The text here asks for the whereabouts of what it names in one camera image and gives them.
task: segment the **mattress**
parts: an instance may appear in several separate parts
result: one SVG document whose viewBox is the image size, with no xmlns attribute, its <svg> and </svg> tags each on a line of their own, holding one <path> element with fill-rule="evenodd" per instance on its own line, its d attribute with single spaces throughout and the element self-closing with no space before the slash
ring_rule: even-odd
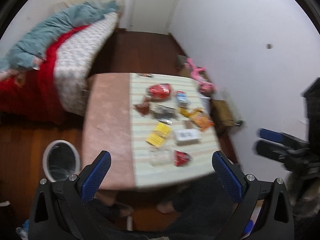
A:
<svg viewBox="0 0 320 240">
<path fill-rule="evenodd" d="M 88 93 L 85 93 L 87 75 L 118 20 L 118 13 L 109 13 L 104 19 L 74 34 L 57 50 L 54 82 L 65 111 L 84 116 L 88 101 Z"/>
</svg>

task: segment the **pink plush toy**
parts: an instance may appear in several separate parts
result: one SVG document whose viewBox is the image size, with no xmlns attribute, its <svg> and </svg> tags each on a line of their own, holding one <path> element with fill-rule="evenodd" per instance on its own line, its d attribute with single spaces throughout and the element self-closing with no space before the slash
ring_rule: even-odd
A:
<svg viewBox="0 0 320 240">
<path fill-rule="evenodd" d="M 201 74 L 201 71 L 205 71 L 206 68 L 197 67 L 191 58 L 187 58 L 187 63 L 185 64 L 185 67 L 190 70 L 191 77 L 196 80 L 199 84 L 199 92 L 207 97 L 210 97 L 214 91 L 216 90 L 216 87 L 214 84 L 208 82 Z"/>
</svg>

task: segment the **white door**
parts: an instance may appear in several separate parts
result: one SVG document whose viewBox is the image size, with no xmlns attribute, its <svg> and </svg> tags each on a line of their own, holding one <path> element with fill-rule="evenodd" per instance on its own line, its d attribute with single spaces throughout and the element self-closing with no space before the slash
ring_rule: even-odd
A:
<svg viewBox="0 0 320 240">
<path fill-rule="evenodd" d="M 135 0 L 130 30 L 168 34 L 177 0 Z"/>
</svg>

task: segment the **door frame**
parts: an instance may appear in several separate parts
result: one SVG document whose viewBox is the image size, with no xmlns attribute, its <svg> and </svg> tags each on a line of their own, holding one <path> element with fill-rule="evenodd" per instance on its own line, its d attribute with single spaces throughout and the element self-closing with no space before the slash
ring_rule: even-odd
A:
<svg viewBox="0 0 320 240">
<path fill-rule="evenodd" d="M 130 17 L 129 17 L 129 28 L 128 28 L 128 31 L 132 31 L 132 19 L 133 19 L 133 11 L 134 11 L 134 6 L 135 6 L 135 3 L 136 3 L 136 0 L 131 0 L 131 11 L 130 11 Z M 170 28 L 170 25 L 171 25 L 171 21 L 172 21 L 172 18 L 173 18 L 173 14 L 174 14 L 174 11 L 175 9 L 177 8 L 177 4 L 178 4 L 178 1 L 179 0 L 174 0 L 173 2 L 173 5 L 172 5 L 172 8 L 171 8 L 171 11 L 170 11 L 170 14 L 169 14 L 169 18 L 168 18 L 168 21 L 165 25 L 165 34 L 168 35 L 169 33 L 169 28 Z"/>
</svg>

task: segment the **screw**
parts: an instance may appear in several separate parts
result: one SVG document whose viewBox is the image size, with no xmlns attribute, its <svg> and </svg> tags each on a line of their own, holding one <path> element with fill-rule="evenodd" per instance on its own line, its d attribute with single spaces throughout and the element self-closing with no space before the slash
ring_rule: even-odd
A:
<svg viewBox="0 0 320 240">
<path fill-rule="evenodd" d="M 78 178 L 78 176 L 76 174 L 72 174 L 72 175 L 69 176 L 68 179 L 71 180 L 71 181 L 75 181 L 77 178 Z"/>
<path fill-rule="evenodd" d="M 40 184 L 41 184 L 41 185 L 44 185 L 44 184 L 46 184 L 46 183 L 47 183 L 47 179 L 41 179 L 41 180 L 40 180 Z"/>
<path fill-rule="evenodd" d="M 283 184 L 283 179 L 278 178 L 278 179 L 277 179 L 277 182 L 278 182 L 279 184 Z"/>
<path fill-rule="evenodd" d="M 248 180 L 248 181 L 254 181 L 254 180 L 255 180 L 255 177 L 254 177 L 252 174 L 248 174 L 248 175 L 247 175 L 247 180 Z"/>
</svg>

